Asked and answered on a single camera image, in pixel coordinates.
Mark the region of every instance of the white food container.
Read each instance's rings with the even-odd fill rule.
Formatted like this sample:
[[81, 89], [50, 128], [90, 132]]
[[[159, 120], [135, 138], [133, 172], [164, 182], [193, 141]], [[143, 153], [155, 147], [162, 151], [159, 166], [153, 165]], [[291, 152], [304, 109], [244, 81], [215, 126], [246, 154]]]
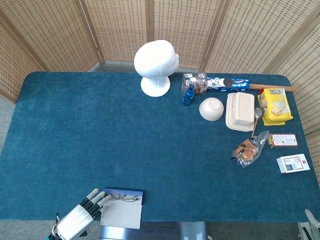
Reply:
[[255, 96], [249, 93], [229, 93], [226, 100], [225, 124], [229, 129], [250, 132], [255, 122]]

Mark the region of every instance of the robotic hand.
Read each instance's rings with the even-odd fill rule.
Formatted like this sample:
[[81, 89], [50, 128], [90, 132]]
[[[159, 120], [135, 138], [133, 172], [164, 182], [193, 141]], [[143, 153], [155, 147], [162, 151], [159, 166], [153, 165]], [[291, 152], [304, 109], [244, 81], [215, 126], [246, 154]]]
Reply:
[[81, 237], [94, 220], [100, 217], [108, 208], [108, 206], [104, 206], [104, 204], [111, 196], [105, 196], [106, 193], [104, 191], [96, 195], [98, 191], [97, 188], [94, 189], [62, 220], [60, 220], [59, 214], [57, 213], [56, 223], [46, 240], [74, 240]]

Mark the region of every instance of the blue water bottle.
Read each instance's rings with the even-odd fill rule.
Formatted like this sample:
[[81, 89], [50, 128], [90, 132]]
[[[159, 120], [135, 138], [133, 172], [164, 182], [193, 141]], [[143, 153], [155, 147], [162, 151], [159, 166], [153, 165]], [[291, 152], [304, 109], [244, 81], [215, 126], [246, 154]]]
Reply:
[[185, 91], [185, 94], [183, 96], [183, 105], [190, 106], [192, 104], [192, 100], [195, 96], [195, 86], [190, 85], [189, 88]]

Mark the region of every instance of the teal tablecloth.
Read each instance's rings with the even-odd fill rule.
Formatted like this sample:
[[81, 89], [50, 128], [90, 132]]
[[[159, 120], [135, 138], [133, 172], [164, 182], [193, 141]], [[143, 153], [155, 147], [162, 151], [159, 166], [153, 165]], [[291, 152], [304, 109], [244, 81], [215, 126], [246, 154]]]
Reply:
[[[289, 85], [279, 75], [211, 76]], [[241, 168], [231, 154], [251, 133], [228, 129], [225, 113], [209, 122], [198, 110], [208, 97], [226, 106], [226, 93], [196, 96], [185, 107], [181, 73], [170, 76], [169, 92], [158, 98], [145, 95], [140, 80], [117, 72], [28, 75], [0, 156], [0, 219], [53, 220], [104, 187], [143, 190], [142, 221], [303, 222], [305, 208], [320, 218], [320, 191], [292, 93], [294, 119], [268, 128], [261, 121], [256, 132], [295, 133], [299, 147], [266, 145]], [[311, 170], [282, 175], [276, 158], [300, 153]]]

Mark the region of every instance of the white mannequin head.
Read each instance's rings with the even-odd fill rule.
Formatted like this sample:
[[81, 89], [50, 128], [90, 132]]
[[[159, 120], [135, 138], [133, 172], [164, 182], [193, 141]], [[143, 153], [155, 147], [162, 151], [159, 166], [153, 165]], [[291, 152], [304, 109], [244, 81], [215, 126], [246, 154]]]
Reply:
[[134, 68], [143, 76], [142, 91], [151, 97], [160, 97], [170, 88], [168, 76], [179, 67], [179, 55], [166, 40], [151, 41], [143, 45], [135, 54]]

